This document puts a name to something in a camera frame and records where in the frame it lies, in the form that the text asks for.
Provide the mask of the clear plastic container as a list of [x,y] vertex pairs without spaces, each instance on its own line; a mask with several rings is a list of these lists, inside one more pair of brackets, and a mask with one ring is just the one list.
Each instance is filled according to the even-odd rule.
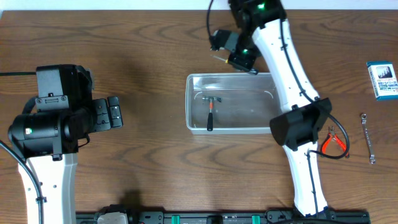
[[[207,131],[209,102],[216,96],[213,130]],[[269,122],[281,114],[270,73],[193,73],[187,77],[185,120],[192,134],[269,134]]]

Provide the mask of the yellow black screwdriver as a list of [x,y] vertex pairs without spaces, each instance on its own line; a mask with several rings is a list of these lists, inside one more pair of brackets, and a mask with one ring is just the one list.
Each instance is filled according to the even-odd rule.
[[[211,55],[211,57],[213,57],[213,58],[215,58],[215,59],[218,59],[218,60],[221,60],[221,61],[223,61],[224,63],[228,63],[228,60],[227,60],[227,59],[221,58],[221,57],[219,57],[219,56]],[[248,71],[248,74],[251,74],[251,75],[257,75],[258,73],[259,73],[259,70],[256,70],[255,68],[252,68],[252,69],[250,69],[250,71]]]

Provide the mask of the small claw hammer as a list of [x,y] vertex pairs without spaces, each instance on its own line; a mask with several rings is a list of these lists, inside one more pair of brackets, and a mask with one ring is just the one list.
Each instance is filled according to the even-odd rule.
[[216,97],[216,96],[203,96],[202,100],[209,102],[209,113],[208,113],[208,120],[207,120],[206,129],[207,129],[207,131],[212,131],[213,130],[213,108],[214,108],[214,103],[216,101],[221,103],[222,99],[219,98],[219,97]]

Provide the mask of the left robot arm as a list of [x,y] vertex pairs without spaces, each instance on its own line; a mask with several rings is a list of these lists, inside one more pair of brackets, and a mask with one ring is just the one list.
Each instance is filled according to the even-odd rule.
[[36,113],[22,113],[9,127],[12,151],[22,161],[29,223],[76,223],[75,174],[79,140],[123,126],[117,96],[77,105],[61,97],[38,98]]

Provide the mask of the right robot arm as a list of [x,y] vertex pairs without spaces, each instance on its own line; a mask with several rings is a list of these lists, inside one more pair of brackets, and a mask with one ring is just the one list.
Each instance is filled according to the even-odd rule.
[[294,183],[294,205],[303,217],[327,209],[317,165],[318,132],[331,103],[320,99],[295,50],[281,1],[229,1],[241,32],[228,63],[253,73],[263,57],[279,95],[281,114],[270,120],[275,141],[285,151]]

